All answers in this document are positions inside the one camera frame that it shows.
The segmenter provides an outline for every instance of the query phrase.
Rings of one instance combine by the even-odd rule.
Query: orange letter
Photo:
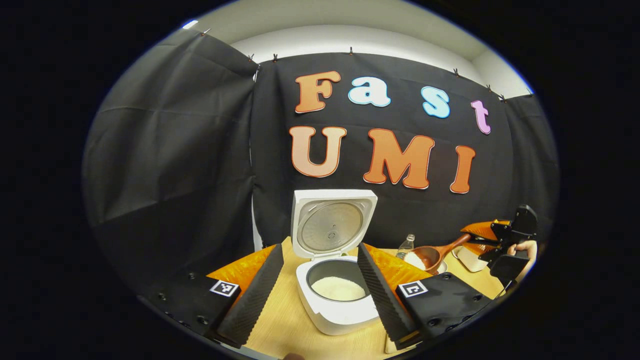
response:
[[[326,136],[326,157],[324,163],[316,165],[309,159],[311,136],[316,133],[313,127],[294,126],[289,129],[293,137],[291,145],[291,162],[297,171],[306,176],[325,177],[333,174],[340,160],[340,141],[347,131],[342,127],[326,127],[322,134]]]
[[[471,173],[471,159],[475,158],[476,152],[468,146],[457,146],[458,169],[456,179],[449,187],[452,193],[469,192],[469,174]]]
[[[331,96],[331,80],[334,83],[340,81],[340,74],[335,71],[321,72],[319,74],[300,76],[296,82],[300,84],[300,103],[296,106],[296,113],[308,113],[324,109],[324,102],[319,100],[318,94],[325,99]]]
[[[369,137],[373,139],[373,156],[371,168],[364,174],[364,181],[374,184],[383,184],[387,181],[387,177],[382,172],[386,164],[393,184],[397,184],[409,168],[409,174],[402,182],[406,187],[414,189],[429,187],[429,180],[427,180],[429,154],[435,145],[432,138],[415,136],[403,152],[391,130],[371,129]]]

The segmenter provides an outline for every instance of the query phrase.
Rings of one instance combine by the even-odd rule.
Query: blue letter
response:
[[[425,100],[422,107],[427,114],[441,119],[449,116],[451,110],[447,104],[449,102],[447,93],[431,86],[425,86],[420,93]]]
[[[368,76],[356,78],[351,84],[358,86],[349,91],[349,100],[355,104],[373,104],[382,108],[391,103],[391,99],[387,97],[387,84],[378,78]]]

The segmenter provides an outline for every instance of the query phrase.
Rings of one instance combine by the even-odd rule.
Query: screw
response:
[[[198,322],[201,323],[202,325],[209,324],[209,321],[207,321],[207,319],[205,319],[204,316],[198,315],[196,316],[196,319],[198,319]]]

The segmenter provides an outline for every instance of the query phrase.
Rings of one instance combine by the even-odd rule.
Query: ceiling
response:
[[[472,61],[488,50],[447,20],[401,0],[238,0],[201,16],[192,29],[227,44],[310,25],[356,25],[393,31]]]

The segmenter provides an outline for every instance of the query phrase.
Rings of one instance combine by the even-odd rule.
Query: black fabric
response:
[[[321,100],[325,109],[297,114],[300,100],[298,76],[335,70],[341,80],[332,95]],[[348,99],[351,81],[373,76],[387,84],[391,103],[384,108],[354,104]],[[422,108],[420,90],[433,86],[449,95],[451,113],[446,119],[429,116]],[[470,103],[480,100],[488,110],[491,133],[478,129]],[[415,61],[371,54],[311,54],[261,63],[253,98],[252,160],[255,171],[254,211],[258,231],[267,245],[290,233],[292,194],[297,189],[360,188],[378,196],[378,205],[364,242],[376,247],[397,247],[409,233],[416,245],[443,245],[454,241],[464,226],[494,218],[511,218],[509,203],[514,180],[513,142],[505,104],[487,88],[452,72]],[[339,166],[324,178],[307,177],[291,163],[292,126],[312,126],[310,159],[324,161],[326,138],[322,128],[347,130],[340,148]],[[415,190],[400,181],[393,185],[363,180],[371,164],[374,128],[394,132],[402,150],[416,135],[435,141],[429,157],[429,188]],[[449,190],[458,166],[456,146],[473,148],[470,191]]]
[[[515,159],[509,207],[515,210],[518,205],[527,204],[536,212],[536,239],[544,247],[553,227],[560,191],[554,134],[536,96],[507,99],[505,111]]]
[[[138,293],[253,252],[249,114],[257,65],[179,30],[115,84],[83,160],[90,225]]]

